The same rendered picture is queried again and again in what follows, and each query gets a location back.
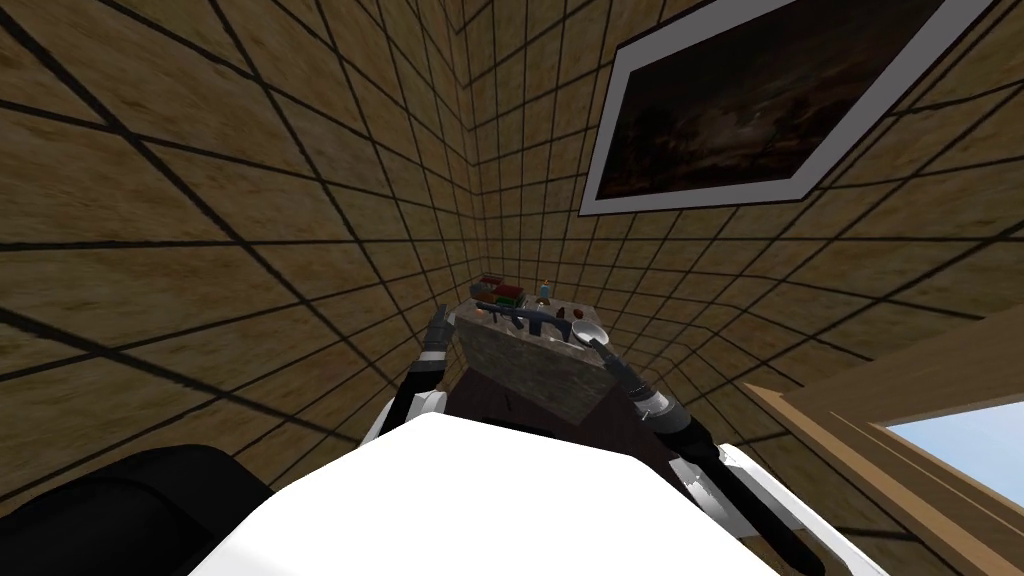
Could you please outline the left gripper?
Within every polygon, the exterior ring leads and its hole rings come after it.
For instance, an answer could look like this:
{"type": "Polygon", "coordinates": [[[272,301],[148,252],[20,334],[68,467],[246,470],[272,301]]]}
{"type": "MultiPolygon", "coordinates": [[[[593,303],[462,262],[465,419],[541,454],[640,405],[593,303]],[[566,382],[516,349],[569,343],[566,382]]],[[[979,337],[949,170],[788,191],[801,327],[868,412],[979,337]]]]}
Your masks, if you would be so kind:
{"type": "Polygon", "coordinates": [[[424,353],[445,353],[455,331],[454,317],[447,305],[440,305],[431,317],[423,338],[424,353]]]}

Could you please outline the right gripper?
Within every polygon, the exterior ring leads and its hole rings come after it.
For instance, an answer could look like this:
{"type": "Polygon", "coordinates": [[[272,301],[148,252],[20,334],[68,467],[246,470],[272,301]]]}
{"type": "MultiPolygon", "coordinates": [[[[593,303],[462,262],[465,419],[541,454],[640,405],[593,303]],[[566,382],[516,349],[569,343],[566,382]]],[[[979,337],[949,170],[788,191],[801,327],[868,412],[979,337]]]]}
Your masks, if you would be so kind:
{"type": "Polygon", "coordinates": [[[611,353],[598,339],[593,340],[593,348],[601,357],[605,369],[615,378],[625,389],[637,388],[637,374],[618,356],[611,353]]]}

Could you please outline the stack of red green books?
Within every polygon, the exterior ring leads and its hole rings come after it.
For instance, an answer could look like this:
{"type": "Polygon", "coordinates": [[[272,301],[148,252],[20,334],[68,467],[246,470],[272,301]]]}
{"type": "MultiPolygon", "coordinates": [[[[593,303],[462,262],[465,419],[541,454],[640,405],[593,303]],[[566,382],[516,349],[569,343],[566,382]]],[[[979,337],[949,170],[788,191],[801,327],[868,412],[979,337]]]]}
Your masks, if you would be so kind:
{"type": "Polygon", "coordinates": [[[506,284],[500,276],[484,275],[470,286],[470,296],[480,302],[519,308],[526,299],[522,287],[506,284]]]}

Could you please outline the stone-topped dark wooden table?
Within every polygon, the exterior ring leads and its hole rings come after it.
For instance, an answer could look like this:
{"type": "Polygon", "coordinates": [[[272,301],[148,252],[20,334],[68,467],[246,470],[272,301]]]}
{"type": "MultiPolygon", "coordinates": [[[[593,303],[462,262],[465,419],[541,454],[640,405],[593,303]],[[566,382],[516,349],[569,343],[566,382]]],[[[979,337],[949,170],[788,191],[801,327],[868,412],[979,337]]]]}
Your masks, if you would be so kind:
{"type": "Polygon", "coordinates": [[[594,351],[562,340],[547,322],[535,336],[477,304],[453,314],[466,370],[451,392],[451,415],[594,446],[635,427],[632,404],[594,351]]]}

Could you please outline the long black tool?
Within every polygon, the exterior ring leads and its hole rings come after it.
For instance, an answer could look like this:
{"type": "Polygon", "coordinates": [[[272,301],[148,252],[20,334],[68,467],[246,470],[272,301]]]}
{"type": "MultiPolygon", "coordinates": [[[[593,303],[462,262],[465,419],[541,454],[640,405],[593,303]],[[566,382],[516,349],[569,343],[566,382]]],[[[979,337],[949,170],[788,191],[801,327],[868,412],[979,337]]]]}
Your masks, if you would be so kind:
{"type": "Polygon", "coordinates": [[[499,316],[506,317],[518,330],[523,329],[523,320],[526,320],[529,324],[528,332],[534,336],[539,337],[541,335],[543,324],[550,324],[558,330],[564,342],[569,339],[572,333],[572,324],[570,322],[542,311],[510,308],[485,302],[477,302],[476,308],[490,313],[494,322],[497,322],[499,316]]]}

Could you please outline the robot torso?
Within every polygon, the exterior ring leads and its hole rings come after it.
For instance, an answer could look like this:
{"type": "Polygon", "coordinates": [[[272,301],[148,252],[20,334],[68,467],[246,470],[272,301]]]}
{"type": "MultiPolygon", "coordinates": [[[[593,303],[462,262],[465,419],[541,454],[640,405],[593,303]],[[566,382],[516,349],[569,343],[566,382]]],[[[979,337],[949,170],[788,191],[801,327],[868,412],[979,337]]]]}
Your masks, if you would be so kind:
{"type": "Polygon", "coordinates": [[[190,576],[777,576],[620,453],[428,413],[287,485],[190,576]]]}

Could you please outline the wooden-framed window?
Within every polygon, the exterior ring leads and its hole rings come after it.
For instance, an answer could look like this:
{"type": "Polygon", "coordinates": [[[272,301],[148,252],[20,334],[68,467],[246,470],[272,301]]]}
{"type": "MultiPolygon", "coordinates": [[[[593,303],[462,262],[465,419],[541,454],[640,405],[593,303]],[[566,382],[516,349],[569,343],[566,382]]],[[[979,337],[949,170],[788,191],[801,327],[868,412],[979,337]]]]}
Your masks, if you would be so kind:
{"type": "Polygon", "coordinates": [[[1024,304],[807,387],[742,390],[963,576],[1024,576],[1024,505],[965,461],[1024,459],[1024,431],[953,427],[1024,401],[1024,304]]]}

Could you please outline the dark painting in white frame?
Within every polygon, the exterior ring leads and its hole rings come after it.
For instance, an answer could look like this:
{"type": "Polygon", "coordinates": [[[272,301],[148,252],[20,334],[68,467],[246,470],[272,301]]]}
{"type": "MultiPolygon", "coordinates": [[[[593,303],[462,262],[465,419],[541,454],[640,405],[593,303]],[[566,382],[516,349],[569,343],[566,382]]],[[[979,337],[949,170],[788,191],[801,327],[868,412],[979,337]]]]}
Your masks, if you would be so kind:
{"type": "Polygon", "coordinates": [[[580,213],[800,200],[995,0],[703,0],[622,43],[580,213]]]}

